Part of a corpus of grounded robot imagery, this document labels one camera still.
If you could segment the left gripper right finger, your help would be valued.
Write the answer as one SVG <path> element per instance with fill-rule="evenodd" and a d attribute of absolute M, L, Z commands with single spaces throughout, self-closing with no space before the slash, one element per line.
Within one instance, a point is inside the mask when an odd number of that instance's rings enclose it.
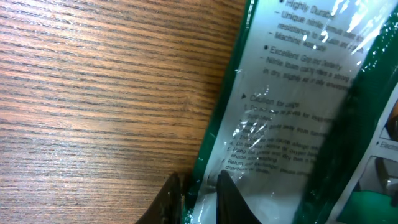
<path fill-rule="evenodd" d="M 225 170 L 218 175 L 216 193 L 217 224 L 261 224 Z"/>

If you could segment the green sponge pack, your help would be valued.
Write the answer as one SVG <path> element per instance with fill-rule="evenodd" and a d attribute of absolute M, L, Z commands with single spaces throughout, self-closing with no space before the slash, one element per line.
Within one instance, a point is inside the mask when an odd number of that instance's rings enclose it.
<path fill-rule="evenodd" d="M 222 170 L 260 223 L 396 223 L 397 2 L 248 1 L 184 223 Z"/>

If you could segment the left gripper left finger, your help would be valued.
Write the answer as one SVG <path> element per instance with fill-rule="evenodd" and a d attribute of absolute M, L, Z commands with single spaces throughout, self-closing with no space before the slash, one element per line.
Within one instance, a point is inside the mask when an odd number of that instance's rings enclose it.
<path fill-rule="evenodd" d="M 182 191 L 180 177 L 174 172 L 136 224 L 181 224 Z"/>

